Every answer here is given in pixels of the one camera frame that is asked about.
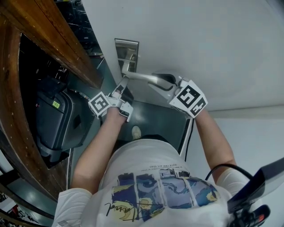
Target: wooden door frame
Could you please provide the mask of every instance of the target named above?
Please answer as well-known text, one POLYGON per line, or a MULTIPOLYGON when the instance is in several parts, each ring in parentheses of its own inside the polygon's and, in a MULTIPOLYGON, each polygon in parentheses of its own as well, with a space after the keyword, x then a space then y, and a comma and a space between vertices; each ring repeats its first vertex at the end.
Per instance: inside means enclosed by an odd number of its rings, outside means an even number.
POLYGON ((0 1, 0 149, 23 179, 56 201, 67 188, 68 164, 48 169, 30 132, 19 83, 21 33, 89 86, 103 80, 53 0, 0 1))

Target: hand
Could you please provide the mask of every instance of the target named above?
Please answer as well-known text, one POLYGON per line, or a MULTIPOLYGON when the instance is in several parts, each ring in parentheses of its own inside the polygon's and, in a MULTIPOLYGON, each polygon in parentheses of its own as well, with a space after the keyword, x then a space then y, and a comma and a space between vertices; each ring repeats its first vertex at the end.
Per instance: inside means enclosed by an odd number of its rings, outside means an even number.
POLYGON ((122 126, 126 119, 127 118, 125 116, 122 116, 119 113, 119 109, 117 107, 110 107, 107 109, 106 121, 122 126))

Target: sticker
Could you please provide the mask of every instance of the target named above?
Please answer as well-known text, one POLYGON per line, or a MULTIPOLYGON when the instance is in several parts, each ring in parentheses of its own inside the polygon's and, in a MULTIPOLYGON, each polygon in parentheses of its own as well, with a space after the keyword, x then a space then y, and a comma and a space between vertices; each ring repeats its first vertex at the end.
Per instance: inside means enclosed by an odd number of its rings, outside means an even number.
POLYGON ((178 100, 189 108, 200 96, 200 94, 192 88, 190 85, 187 87, 177 96, 178 100))
POLYGON ((203 109, 203 107, 206 106, 206 102, 204 100, 204 98, 201 98, 198 103, 196 103, 196 105, 194 106, 194 108, 190 111, 194 116, 196 116, 200 110, 203 109))
POLYGON ((89 106, 98 117, 111 106, 111 103, 103 92, 100 92, 89 101, 89 106))
POLYGON ((55 102, 55 101, 53 101, 52 105, 57 109, 60 107, 60 104, 58 102, 55 102))

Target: forearm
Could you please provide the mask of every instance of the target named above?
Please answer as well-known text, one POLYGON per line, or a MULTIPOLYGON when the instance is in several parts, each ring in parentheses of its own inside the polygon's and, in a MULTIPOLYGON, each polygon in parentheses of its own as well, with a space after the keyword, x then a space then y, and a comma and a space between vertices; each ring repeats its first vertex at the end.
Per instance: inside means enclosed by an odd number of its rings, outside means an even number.
POLYGON ((106 119, 75 167, 71 188, 96 193, 117 140, 121 124, 106 119))
MULTIPOLYGON (((228 141, 207 110, 202 110, 196 117, 196 125, 210 169, 223 163, 236 164, 228 141)), ((225 170, 219 168, 213 173, 215 182, 225 170)))

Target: shoe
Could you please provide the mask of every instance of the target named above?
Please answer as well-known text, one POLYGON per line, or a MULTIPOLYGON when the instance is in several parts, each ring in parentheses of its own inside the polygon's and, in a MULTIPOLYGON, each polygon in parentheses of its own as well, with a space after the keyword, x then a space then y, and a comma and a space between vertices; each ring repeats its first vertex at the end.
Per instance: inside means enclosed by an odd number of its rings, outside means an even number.
POLYGON ((141 138, 141 130, 138 126, 133 126, 132 128, 132 140, 137 140, 137 139, 140 139, 141 138))

